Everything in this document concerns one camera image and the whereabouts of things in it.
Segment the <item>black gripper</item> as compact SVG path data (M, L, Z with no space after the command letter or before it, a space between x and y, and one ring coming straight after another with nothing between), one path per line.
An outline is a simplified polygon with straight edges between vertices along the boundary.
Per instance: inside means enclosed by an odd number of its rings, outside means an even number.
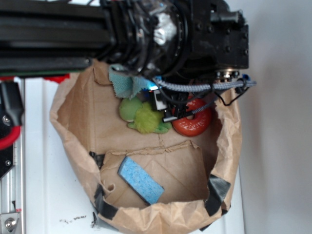
M241 10L224 0L193 0L192 44L187 59L191 78L236 78L249 67L249 27Z

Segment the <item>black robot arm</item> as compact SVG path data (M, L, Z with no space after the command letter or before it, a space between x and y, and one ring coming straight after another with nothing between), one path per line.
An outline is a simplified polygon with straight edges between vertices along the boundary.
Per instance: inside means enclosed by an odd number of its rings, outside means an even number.
M77 72L95 59L145 78L239 71L249 29L223 0L1 1L1 76Z

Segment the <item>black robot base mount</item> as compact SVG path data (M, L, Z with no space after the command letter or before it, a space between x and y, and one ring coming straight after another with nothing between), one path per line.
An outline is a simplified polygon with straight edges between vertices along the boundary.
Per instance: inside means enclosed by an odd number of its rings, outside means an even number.
M13 167L14 143L19 138L24 106L16 82L0 84L0 176Z

